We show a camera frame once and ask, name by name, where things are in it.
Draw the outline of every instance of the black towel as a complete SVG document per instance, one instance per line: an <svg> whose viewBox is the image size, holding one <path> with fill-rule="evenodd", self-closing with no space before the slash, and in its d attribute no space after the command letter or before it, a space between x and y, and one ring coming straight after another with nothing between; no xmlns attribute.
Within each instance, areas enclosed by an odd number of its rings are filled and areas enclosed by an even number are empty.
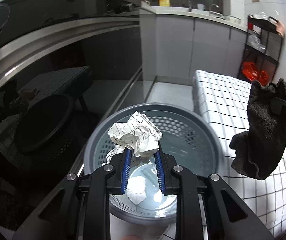
<svg viewBox="0 0 286 240"><path fill-rule="evenodd" d="M249 131L233 136L230 148L236 150L231 167L253 179L266 179L276 169L286 147L286 119L274 115L270 102L279 97L286 100L286 83L263 87L252 82L247 106Z"/></svg>

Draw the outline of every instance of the kitchen cabinet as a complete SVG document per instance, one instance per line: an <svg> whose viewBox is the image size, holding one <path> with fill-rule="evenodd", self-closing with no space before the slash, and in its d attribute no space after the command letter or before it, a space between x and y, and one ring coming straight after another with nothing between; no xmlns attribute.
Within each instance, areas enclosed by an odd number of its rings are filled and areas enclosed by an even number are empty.
<svg viewBox="0 0 286 240"><path fill-rule="evenodd" d="M195 20L192 49L192 78L196 70L223 74L230 27L207 20Z"/></svg>
<svg viewBox="0 0 286 240"><path fill-rule="evenodd" d="M231 28L227 45L223 75L237 77L238 68L243 57L246 32Z"/></svg>
<svg viewBox="0 0 286 240"><path fill-rule="evenodd" d="M193 38L193 18L156 17L156 75L189 78Z"/></svg>

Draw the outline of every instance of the crumpled white paper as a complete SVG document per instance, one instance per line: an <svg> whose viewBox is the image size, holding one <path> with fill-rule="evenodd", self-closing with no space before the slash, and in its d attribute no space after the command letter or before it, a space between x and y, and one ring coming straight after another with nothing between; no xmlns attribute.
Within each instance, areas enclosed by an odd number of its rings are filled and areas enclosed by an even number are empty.
<svg viewBox="0 0 286 240"><path fill-rule="evenodd" d="M126 123L114 123L107 134L116 144L106 156L107 163L113 155L124 152L125 147L133 149L132 161L145 161L159 150L158 141L162 138L160 130L145 114L137 111Z"/></svg>

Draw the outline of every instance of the grid pattern cloth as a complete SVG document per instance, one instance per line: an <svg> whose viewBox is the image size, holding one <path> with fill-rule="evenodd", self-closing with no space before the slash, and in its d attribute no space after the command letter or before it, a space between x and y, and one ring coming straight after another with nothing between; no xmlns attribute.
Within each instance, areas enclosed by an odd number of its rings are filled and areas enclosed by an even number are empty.
<svg viewBox="0 0 286 240"><path fill-rule="evenodd" d="M251 84L236 78L197 70L193 77L194 111L218 136L224 155L224 180L243 199L275 237L286 230L286 168L282 158L266 180L251 179L231 168L232 137L249 129L247 104Z"/></svg>

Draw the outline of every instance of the gray plastic basket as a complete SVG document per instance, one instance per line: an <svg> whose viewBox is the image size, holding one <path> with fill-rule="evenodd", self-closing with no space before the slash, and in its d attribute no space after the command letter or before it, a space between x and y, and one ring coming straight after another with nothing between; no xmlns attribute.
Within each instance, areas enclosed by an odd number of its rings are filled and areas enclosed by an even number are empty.
<svg viewBox="0 0 286 240"><path fill-rule="evenodd" d="M115 122L127 122L135 111L145 114L159 128L163 137L160 140L164 153L174 155L176 162L194 174L208 176L221 173L222 149L211 127L196 113L169 104L146 103L125 108L103 121L91 135L84 152L84 173L90 174L106 162L106 154L115 147L107 131ZM149 177L148 190L154 194L158 190L154 158L149 164L134 167L131 176ZM162 205L156 206L153 199L147 198L134 205L126 195L110 195L110 212L130 223L142 225L167 225L175 223L176 196L162 197Z"/></svg>

